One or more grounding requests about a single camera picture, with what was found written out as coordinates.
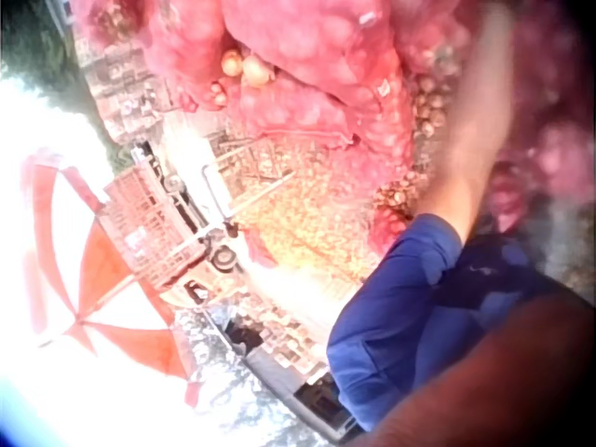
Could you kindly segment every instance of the red and white umbrella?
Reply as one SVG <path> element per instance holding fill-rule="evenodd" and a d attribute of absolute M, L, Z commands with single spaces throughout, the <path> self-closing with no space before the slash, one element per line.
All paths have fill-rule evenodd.
<path fill-rule="evenodd" d="M 173 312 L 131 274 L 96 218 L 102 203 L 77 169 L 61 163 L 60 156 L 38 152 L 21 171 L 31 211 L 23 267 L 40 349 L 74 339 L 99 360 L 180 381 L 187 403 L 196 405 L 198 385 L 189 382 L 196 365 L 180 356 Z"/>

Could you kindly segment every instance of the person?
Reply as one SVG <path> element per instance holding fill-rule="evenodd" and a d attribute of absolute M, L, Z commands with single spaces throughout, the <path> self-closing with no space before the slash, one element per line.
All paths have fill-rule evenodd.
<path fill-rule="evenodd" d="M 511 238 L 470 238 L 512 117 L 515 11 L 481 6 L 434 178 L 332 328 L 340 401 L 371 432 L 359 445 L 519 445 L 592 362 L 593 309 Z"/>

